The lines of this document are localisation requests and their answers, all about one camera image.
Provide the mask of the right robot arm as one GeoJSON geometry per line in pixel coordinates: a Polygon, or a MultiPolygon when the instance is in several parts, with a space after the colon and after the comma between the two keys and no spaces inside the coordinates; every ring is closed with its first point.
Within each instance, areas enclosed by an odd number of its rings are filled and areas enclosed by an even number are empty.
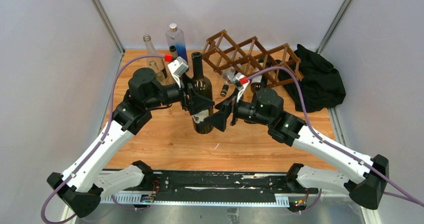
{"type": "Polygon", "coordinates": [[[284,100],[271,88],[261,89],[254,102],[237,100],[238,93],[216,105],[217,112],[205,122],[224,132],[230,114],[265,125],[268,135],[289,147],[306,151],[335,167],[336,171],[294,163],[286,174],[285,185],[292,193],[317,188],[349,196],[356,204],[378,209],[387,186],[385,176],[389,160],[377,154],[371,157],[320,135],[307,122],[283,109],[284,100]]]}

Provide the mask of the clear bottle black label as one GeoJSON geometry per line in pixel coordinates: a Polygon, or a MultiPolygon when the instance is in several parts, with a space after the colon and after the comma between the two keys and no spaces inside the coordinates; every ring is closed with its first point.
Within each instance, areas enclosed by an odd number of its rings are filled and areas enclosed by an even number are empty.
{"type": "MultiPolygon", "coordinates": [[[[153,42],[151,40],[151,36],[149,34],[145,34],[143,36],[143,41],[146,47],[146,54],[147,55],[156,55],[158,56],[159,53],[156,50],[156,48],[153,45],[153,42]]],[[[165,67],[164,60],[160,57],[148,57],[147,58],[147,65],[149,68],[153,69],[156,74],[156,79],[162,84],[167,85],[169,81],[169,76],[165,67]]]]}

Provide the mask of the clear bottle black cap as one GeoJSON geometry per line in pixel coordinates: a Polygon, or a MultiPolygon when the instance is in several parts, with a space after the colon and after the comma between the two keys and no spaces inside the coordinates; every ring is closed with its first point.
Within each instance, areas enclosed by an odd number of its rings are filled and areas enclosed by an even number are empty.
{"type": "Polygon", "coordinates": [[[226,97],[229,87],[233,85],[233,79],[236,73],[237,71],[234,67],[229,67],[222,72],[221,78],[223,79],[223,85],[220,91],[221,97],[226,97]]]}

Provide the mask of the blue square glass bottle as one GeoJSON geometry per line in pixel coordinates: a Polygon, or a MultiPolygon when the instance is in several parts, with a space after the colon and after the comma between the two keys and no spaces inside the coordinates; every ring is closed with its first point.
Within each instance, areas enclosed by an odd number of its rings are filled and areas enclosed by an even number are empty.
{"type": "Polygon", "coordinates": [[[177,55],[183,58],[188,63],[189,61],[187,56],[184,32],[178,28],[176,23],[171,23],[169,25],[169,30],[165,33],[165,36],[168,45],[175,46],[177,55]]]}

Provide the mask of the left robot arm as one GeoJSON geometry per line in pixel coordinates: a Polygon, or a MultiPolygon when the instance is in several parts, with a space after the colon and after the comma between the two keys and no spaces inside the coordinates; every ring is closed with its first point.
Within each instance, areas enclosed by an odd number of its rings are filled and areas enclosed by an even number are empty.
{"type": "Polygon", "coordinates": [[[194,80],[182,73],[176,83],[162,85],[155,72],[139,68],[128,81],[123,101],[110,115],[104,129],[89,148],[66,170],[53,172],[47,183],[79,218],[91,214],[101,200],[124,189],[138,187],[142,191],[153,185],[153,171],[142,161],[107,176],[100,172],[115,153],[131,140],[152,118],[152,110],[180,103],[183,110],[195,115],[214,105],[210,97],[195,90],[194,80]]]}

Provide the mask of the olive green wine bottle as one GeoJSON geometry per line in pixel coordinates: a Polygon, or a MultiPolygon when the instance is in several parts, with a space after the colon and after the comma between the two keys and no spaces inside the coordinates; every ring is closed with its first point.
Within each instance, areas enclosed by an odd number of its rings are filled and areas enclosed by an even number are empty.
{"type": "Polygon", "coordinates": [[[169,47],[169,52],[172,56],[172,60],[175,60],[178,57],[178,51],[175,45],[169,47]]]}

